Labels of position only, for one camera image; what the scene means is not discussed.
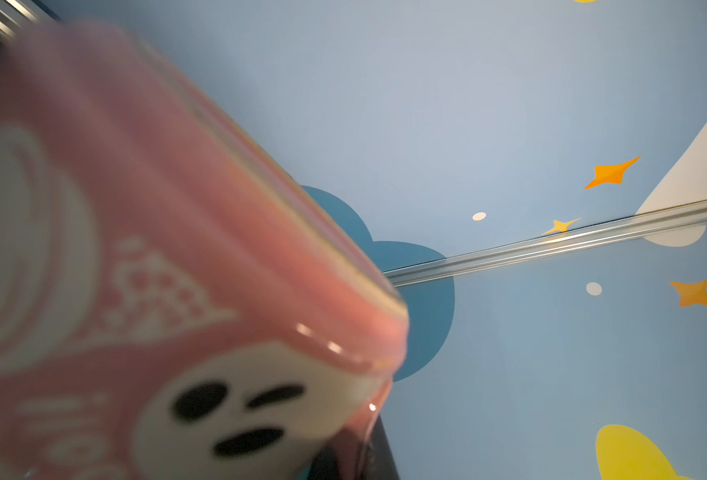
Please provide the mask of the pink ghost mug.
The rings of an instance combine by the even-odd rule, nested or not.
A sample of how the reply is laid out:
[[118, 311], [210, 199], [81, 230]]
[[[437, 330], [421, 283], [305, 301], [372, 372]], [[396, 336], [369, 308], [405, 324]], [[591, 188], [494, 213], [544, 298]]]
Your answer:
[[343, 479], [407, 355], [361, 248], [159, 52], [0, 46], [0, 479]]

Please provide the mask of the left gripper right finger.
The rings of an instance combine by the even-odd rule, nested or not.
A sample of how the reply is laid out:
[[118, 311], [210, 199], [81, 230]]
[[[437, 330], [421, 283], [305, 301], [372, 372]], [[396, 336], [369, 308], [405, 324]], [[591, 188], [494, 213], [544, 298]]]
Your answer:
[[389, 439], [385, 433], [383, 420], [379, 418], [373, 430], [367, 446], [363, 450], [363, 465], [361, 466], [361, 480], [400, 480], [395, 458], [389, 446]]

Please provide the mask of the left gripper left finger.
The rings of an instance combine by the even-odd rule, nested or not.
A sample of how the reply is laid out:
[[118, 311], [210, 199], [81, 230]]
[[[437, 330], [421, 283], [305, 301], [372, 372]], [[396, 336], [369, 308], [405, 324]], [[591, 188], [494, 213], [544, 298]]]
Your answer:
[[312, 460], [307, 480], [342, 480], [341, 455], [333, 445], [327, 445]]

